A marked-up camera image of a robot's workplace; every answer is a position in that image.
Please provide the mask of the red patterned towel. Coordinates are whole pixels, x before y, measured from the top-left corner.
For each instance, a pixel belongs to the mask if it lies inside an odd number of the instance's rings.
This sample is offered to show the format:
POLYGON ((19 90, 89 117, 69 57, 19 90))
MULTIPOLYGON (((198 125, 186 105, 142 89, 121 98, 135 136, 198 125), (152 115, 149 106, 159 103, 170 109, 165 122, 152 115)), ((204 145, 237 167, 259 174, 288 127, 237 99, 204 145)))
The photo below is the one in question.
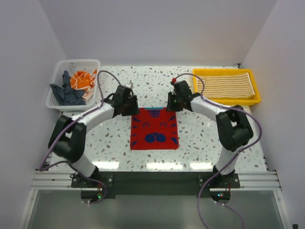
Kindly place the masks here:
POLYGON ((176 150, 179 147, 176 112, 140 108, 131 120, 131 150, 176 150))

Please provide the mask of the yellow striped Doraemon towel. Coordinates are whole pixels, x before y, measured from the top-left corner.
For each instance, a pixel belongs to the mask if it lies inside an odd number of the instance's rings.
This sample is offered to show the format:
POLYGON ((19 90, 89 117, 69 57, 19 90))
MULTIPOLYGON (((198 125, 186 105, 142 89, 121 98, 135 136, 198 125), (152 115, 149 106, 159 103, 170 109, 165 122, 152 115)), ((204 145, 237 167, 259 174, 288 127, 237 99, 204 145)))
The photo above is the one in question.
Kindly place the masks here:
POLYGON ((255 96, 249 73, 221 76, 200 76, 203 95, 209 99, 249 99, 255 96))

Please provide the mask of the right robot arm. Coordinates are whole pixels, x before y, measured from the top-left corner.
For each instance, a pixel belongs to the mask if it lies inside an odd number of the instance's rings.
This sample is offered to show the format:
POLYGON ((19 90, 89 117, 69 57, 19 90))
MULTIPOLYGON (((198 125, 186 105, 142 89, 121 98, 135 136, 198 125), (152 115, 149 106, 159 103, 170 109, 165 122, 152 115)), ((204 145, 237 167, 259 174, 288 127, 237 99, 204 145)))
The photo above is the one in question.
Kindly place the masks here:
POLYGON ((179 112, 185 109, 216 122, 222 150, 214 166, 212 181, 215 186, 224 187, 229 182, 228 175, 235 170, 238 150, 247 145, 254 135, 246 112, 239 105, 222 105, 202 98, 200 93, 192 93, 186 81, 178 82, 174 78, 171 85, 173 91, 168 93, 166 110, 179 112))

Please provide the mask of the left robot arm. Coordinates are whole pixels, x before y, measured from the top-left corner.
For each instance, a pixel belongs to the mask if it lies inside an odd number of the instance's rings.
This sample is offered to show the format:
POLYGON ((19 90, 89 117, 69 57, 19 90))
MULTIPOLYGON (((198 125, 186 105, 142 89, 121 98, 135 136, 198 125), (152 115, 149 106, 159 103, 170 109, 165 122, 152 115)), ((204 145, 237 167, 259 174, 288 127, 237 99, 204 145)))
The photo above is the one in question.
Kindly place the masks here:
POLYGON ((73 169, 82 174, 82 181, 94 187, 99 181, 99 169, 85 155, 86 134, 104 121, 114 117, 139 113, 137 96, 130 87, 119 85, 101 103, 79 115, 62 115, 56 122, 48 149, 66 159, 73 169))

